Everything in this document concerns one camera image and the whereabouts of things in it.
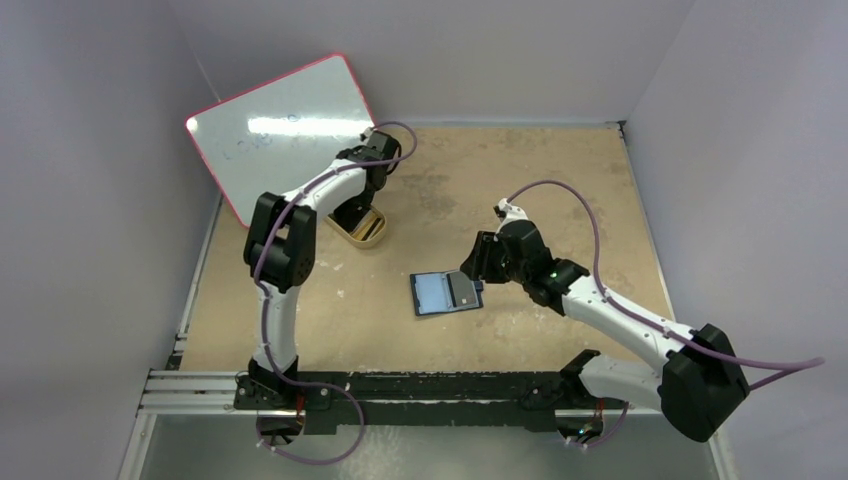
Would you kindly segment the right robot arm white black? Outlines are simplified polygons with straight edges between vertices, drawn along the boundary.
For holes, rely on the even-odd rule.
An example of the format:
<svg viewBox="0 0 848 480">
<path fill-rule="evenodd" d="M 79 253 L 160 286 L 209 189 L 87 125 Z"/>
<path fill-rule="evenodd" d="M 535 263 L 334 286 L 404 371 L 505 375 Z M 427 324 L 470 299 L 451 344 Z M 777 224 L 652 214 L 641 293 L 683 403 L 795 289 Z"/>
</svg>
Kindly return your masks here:
<svg viewBox="0 0 848 480">
<path fill-rule="evenodd" d="M 479 232 L 460 270 L 486 284 L 515 282 L 537 305 L 598 330 L 638 357 L 636 363 L 600 353 L 574 359 L 561 381 L 573 406 L 596 398 L 630 402 L 661 412 L 682 435 L 705 442 L 750 393 L 721 329 L 693 329 L 613 299 L 587 268 L 554 257 L 529 220 Z"/>
</svg>

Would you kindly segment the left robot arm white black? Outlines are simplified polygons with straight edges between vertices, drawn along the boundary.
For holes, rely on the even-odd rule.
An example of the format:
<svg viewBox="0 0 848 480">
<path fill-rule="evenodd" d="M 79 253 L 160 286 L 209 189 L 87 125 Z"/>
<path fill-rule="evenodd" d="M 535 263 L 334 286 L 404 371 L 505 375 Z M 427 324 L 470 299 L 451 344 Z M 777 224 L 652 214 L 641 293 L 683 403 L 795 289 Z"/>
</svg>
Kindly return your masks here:
<svg viewBox="0 0 848 480">
<path fill-rule="evenodd" d="M 243 252 L 260 301 L 259 343 L 248 377 L 275 409 L 289 407 L 298 395 L 297 302 L 316 261 L 318 224 L 329 221 L 357 248 L 374 246 L 386 230 L 387 220 L 372 202 L 402 147 L 379 130 L 368 130 L 361 140 L 305 184 L 284 194 L 266 192 L 255 204 Z"/>
</svg>

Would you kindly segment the blue leather card holder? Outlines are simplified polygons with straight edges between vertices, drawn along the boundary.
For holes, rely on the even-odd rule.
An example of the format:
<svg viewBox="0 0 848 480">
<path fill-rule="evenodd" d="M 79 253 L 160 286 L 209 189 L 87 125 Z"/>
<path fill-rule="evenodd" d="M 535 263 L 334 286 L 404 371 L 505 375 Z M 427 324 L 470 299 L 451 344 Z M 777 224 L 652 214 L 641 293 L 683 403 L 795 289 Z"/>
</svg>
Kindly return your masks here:
<svg viewBox="0 0 848 480">
<path fill-rule="evenodd" d="M 412 301 L 414 313 L 416 316 L 424 317 L 467 311 L 453 311 L 451 309 L 450 300 L 448 297 L 449 291 L 446 280 L 446 274 L 452 271 L 456 270 L 443 272 L 415 273 L 410 275 Z M 481 309 L 484 306 L 482 295 L 484 286 L 482 282 L 480 283 L 482 284 L 482 286 L 480 287 L 482 306 L 476 309 Z"/>
</svg>

